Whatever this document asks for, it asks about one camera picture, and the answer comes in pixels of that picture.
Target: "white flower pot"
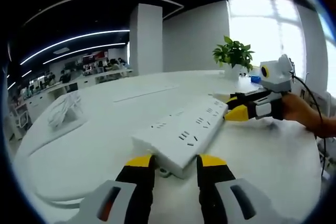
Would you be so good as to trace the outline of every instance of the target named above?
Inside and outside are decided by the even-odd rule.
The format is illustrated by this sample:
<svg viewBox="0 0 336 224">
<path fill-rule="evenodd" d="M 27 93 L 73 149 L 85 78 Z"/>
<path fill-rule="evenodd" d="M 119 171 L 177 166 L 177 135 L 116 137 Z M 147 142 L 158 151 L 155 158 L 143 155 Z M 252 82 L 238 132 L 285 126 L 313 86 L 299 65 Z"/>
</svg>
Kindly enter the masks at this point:
<svg viewBox="0 0 336 224">
<path fill-rule="evenodd" d="M 232 68 L 229 64 L 224 64 L 224 77 L 228 80 L 238 80 L 239 79 L 239 73 L 242 70 L 241 65 L 235 65 L 234 68 Z"/>
</svg>

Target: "ceiling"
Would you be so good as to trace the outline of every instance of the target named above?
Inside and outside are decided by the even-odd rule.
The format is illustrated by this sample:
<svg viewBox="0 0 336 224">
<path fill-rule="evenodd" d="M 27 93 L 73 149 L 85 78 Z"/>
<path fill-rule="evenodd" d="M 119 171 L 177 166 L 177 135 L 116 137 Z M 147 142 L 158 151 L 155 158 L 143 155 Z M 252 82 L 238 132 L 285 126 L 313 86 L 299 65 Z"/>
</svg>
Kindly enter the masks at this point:
<svg viewBox="0 0 336 224">
<path fill-rule="evenodd" d="M 12 58 L 9 70 L 15 69 L 13 78 L 27 70 L 40 68 L 43 62 L 55 57 L 55 50 L 65 46 L 70 51 L 76 51 L 128 42 L 128 33 L 89 36 L 50 48 L 20 65 L 32 54 L 68 38 L 99 31 L 129 29 L 130 14 L 138 3 L 162 6 L 163 16 L 171 14 L 166 17 L 170 18 L 186 10 L 221 0 L 70 0 L 57 4 L 62 1 L 65 0 L 5 0 L 7 38 Z M 306 0 L 295 1 L 312 8 Z"/>
</svg>

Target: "potted plant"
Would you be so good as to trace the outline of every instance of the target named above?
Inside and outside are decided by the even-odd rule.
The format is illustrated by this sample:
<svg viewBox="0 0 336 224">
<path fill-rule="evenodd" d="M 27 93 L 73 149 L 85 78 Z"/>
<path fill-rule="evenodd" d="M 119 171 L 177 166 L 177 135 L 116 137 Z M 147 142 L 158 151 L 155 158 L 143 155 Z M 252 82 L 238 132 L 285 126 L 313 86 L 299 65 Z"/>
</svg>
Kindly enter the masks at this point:
<svg viewBox="0 0 336 224">
<path fill-rule="evenodd" d="M 224 66 L 224 74 L 227 79 L 237 80 L 242 67 L 248 72 L 253 69 L 251 65 L 253 51 L 249 51 L 251 45 L 244 46 L 239 41 L 233 41 L 224 36 L 225 45 L 217 45 L 213 50 L 213 56 L 220 67 Z"/>
</svg>

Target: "blue object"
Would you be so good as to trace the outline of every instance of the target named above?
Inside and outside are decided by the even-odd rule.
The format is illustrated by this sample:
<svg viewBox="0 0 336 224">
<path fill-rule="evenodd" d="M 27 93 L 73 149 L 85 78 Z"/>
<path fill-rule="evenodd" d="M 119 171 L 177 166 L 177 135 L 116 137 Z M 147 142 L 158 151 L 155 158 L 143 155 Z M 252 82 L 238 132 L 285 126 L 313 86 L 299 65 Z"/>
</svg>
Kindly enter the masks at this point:
<svg viewBox="0 0 336 224">
<path fill-rule="evenodd" d="M 251 76 L 251 82 L 260 83 L 261 82 L 261 77 L 260 76 Z"/>
</svg>

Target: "power strip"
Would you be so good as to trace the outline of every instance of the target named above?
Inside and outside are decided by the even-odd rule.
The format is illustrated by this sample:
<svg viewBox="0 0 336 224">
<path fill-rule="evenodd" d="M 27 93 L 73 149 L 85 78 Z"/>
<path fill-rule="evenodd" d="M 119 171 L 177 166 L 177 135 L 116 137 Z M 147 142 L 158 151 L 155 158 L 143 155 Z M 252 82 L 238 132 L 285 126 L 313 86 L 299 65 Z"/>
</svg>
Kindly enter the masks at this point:
<svg viewBox="0 0 336 224">
<path fill-rule="evenodd" d="M 213 97 L 197 99 L 137 132 L 133 145 L 156 155 L 162 168 L 184 178 L 188 164 L 204 152 L 226 112 L 227 105 Z"/>
</svg>

